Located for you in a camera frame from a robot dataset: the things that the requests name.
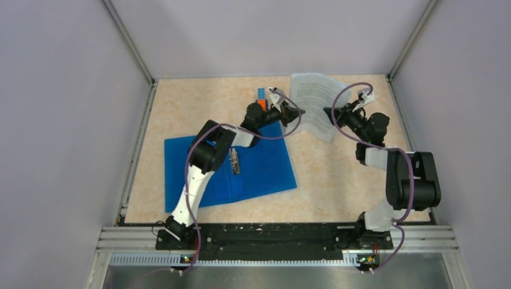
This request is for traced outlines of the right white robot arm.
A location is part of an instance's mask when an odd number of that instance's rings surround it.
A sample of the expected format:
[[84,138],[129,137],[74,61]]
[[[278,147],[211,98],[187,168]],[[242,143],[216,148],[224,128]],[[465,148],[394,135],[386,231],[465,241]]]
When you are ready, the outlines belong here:
[[364,89],[352,103],[323,109],[332,125],[347,127],[358,137],[356,159],[386,173],[385,198],[356,221],[353,239],[361,248],[384,240],[392,225],[411,212],[438,206],[442,196],[432,153],[403,152],[385,146],[390,118],[379,112],[365,114],[364,107],[374,99],[374,94]]

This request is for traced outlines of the blue file folder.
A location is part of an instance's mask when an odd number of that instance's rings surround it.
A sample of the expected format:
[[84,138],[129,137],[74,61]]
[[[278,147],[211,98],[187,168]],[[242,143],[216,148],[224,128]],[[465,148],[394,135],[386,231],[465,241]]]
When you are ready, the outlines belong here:
[[[165,211],[177,206],[184,187],[184,164],[195,137],[169,138],[164,141]],[[226,159],[208,182],[200,207],[230,204],[297,188],[285,141],[260,140],[254,148],[235,148],[240,173],[232,171]]]

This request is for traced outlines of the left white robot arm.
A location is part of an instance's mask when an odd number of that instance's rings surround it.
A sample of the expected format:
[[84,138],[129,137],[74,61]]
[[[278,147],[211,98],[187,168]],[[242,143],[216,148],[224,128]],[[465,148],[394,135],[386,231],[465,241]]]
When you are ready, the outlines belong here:
[[198,230],[196,214],[212,176],[226,160],[233,147],[253,148],[264,136],[260,130],[273,123],[287,127],[301,123],[305,110],[280,89],[270,87],[269,109],[253,102],[246,108],[239,126],[209,120],[193,139],[184,166],[184,185],[176,207],[165,221],[164,230],[179,249],[192,244],[193,229]]

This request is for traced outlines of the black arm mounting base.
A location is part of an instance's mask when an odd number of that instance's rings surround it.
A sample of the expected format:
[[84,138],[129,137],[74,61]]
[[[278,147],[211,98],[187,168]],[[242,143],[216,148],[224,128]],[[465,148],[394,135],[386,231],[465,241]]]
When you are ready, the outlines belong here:
[[359,223],[202,223],[177,240],[157,234],[156,250],[198,251],[200,261],[330,261],[344,250],[393,249],[390,232]]

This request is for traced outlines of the white printed paper stack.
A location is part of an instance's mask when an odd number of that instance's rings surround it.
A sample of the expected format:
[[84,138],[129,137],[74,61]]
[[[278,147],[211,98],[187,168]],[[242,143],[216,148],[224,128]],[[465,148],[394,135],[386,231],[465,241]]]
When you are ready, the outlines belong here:
[[295,119],[286,131],[295,128],[295,132],[310,132],[318,140],[329,143],[332,141],[336,128],[323,112],[324,107],[342,108],[350,99],[351,91],[343,93],[335,101],[336,96],[347,85],[320,73],[294,73],[290,80],[289,98],[300,109],[306,111],[301,120]]

